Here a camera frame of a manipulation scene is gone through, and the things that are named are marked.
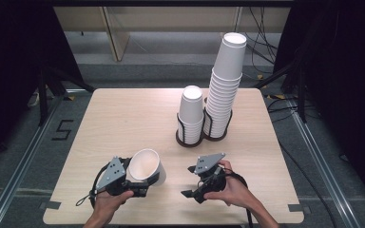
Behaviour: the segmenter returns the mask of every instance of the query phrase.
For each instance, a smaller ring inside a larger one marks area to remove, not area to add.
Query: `black wire cup holder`
[[[209,135],[207,135],[203,128],[205,126],[205,121],[206,121],[206,117],[209,119],[210,121],[210,125],[209,125]],[[230,117],[229,117],[229,121],[227,122],[227,125],[226,125],[226,128],[224,129],[224,133],[222,136],[218,137],[218,138],[214,138],[214,137],[211,137],[212,135],[212,127],[213,127],[213,119],[212,117],[209,115],[209,113],[206,111],[206,107],[203,109],[203,119],[202,119],[202,128],[201,128],[201,135],[200,135],[200,138],[198,139],[197,142],[195,143],[186,143],[185,142],[185,125],[183,123],[182,120],[180,120],[180,117],[179,117],[179,113],[177,113],[177,120],[179,121],[180,125],[182,126],[182,140],[180,139],[179,137],[179,129],[177,129],[177,132],[176,132],[176,140],[177,140],[177,143],[179,143],[179,145],[183,146],[183,147],[195,147],[199,144],[201,144],[202,140],[203,139],[206,139],[208,141],[211,141],[211,142],[217,142],[217,141],[221,141],[222,139],[224,139],[224,137],[226,137],[227,135],[227,128],[229,127],[229,124],[230,124],[230,121],[232,120],[232,117],[233,117],[233,110],[230,110]]]
[[[211,135],[212,135],[212,127],[213,127],[213,119],[209,115],[209,113],[206,111],[206,107],[203,109],[203,114],[204,114],[203,115],[204,116],[204,120],[203,120],[203,125],[202,125],[202,134],[203,134],[203,137],[205,139],[207,139],[208,141],[212,141],[212,142],[217,142],[217,141],[221,141],[222,139],[224,139],[224,137],[226,137],[226,135],[227,135],[227,128],[229,127],[230,121],[232,120],[232,117],[233,117],[233,110],[230,110],[229,121],[227,122],[226,128],[224,129],[224,133],[220,137],[218,137],[218,138],[211,137]],[[209,118],[209,121],[210,121],[209,134],[208,135],[203,131],[203,127],[205,125],[206,117],[208,117]]]
[[[176,132],[177,143],[179,143],[179,145],[181,145],[183,147],[195,147],[195,146],[201,144],[201,142],[203,140],[203,125],[205,124],[205,116],[203,115],[203,119],[202,119],[202,127],[201,127],[200,138],[198,139],[197,142],[192,143],[192,144],[185,142],[185,125],[184,125],[183,121],[180,120],[179,113],[177,113],[177,120],[179,121],[180,125],[182,126],[182,140],[179,137],[179,129],[177,129],[177,132]]]

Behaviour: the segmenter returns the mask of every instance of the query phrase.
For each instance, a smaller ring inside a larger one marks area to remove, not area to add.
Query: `wooden table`
[[[206,97],[207,88],[203,88]],[[300,223],[302,212],[290,212],[299,204],[278,140],[260,92],[241,88],[227,136],[219,142],[203,140],[193,148],[176,141],[177,119],[183,88],[97,89],[70,149],[51,201],[59,209],[47,209],[47,224],[83,224],[93,209],[87,200],[75,203],[91,188],[95,176],[113,156],[132,157],[143,148],[156,150],[166,171],[161,186],[151,186],[146,198],[129,199],[111,224],[181,225],[245,224],[245,210],[219,200],[198,204],[182,190],[197,189],[199,177],[187,167],[197,157],[224,152],[233,169],[245,177],[250,190],[279,223]]]

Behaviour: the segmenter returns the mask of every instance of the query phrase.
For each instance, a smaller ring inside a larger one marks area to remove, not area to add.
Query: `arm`
[[[107,191],[99,193],[91,217],[87,220],[84,228],[101,228],[109,224],[115,211],[133,196],[132,191],[123,192],[120,196],[110,196]]]
[[[229,161],[221,160],[220,164],[226,168],[225,172],[232,170]],[[248,209],[263,228],[279,227],[275,219],[269,214],[262,203],[242,184],[233,177],[226,177],[226,186],[221,192],[206,193],[207,200],[223,200],[228,206],[231,204]]]

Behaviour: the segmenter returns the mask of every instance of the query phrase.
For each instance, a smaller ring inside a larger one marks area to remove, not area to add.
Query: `metal rail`
[[[33,138],[31,139],[31,142],[26,149],[25,154],[22,157],[22,160],[17,165],[16,169],[14,170],[8,184],[6,185],[5,189],[3,190],[1,196],[0,196],[0,223],[8,211],[8,208],[10,206],[11,201],[13,200],[13,197],[16,193],[17,188],[20,185],[20,182],[22,181],[23,177],[26,175],[29,165],[31,164],[34,155],[37,151],[38,146],[41,143],[41,140],[43,139],[43,136],[46,133],[48,124],[54,115],[57,107],[62,102],[64,98],[61,97],[55,97],[52,101],[52,105],[50,106],[50,109],[48,111],[48,116],[45,122],[38,126]]]
[[[288,106],[296,106],[296,104],[292,100],[288,100],[287,104]],[[313,160],[317,166],[319,174],[324,180],[328,192],[330,193],[346,227],[349,228],[361,227],[360,223],[358,222],[355,216],[351,204],[343,194],[343,191],[339,187],[336,178],[334,177],[334,174],[331,171],[331,168],[329,167],[327,161],[325,161],[321,151],[319,150],[318,145],[314,140],[314,137],[310,129],[308,128],[307,123],[304,123],[297,113],[293,114],[293,118],[295,120],[296,125],[298,126],[298,130],[300,131],[303,140],[305,141],[309,149],[309,152],[313,157]]]

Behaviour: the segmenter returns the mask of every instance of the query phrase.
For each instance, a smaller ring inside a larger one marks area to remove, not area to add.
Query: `black tape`
[[[289,207],[290,212],[303,211],[303,206],[301,206],[301,204],[288,204],[287,206]]]
[[[62,120],[62,121],[59,123],[59,125],[58,125],[58,127],[57,127],[56,132],[60,132],[60,133],[62,133],[62,132],[67,132],[67,134],[65,135],[65,137],[64,137],[64,138],[52,138],[51,140],[52,140],[52,141],[65,141],[65,140],[67,140],[67,137],[69,136],[69,134],[70,134],[71,130],[69,130],[69,129],[62,129],[61,127],[62,127],[62,124],[63,124],[63,123],[72,123],[72,122],[73,122],[73,120]]]
[[[40,204],[40,209],[54,209],[54,210],[58,210],[59,206],[61,206],[61,202],[57,202],[57,201],[48,201],[48,202],[42,202]]]

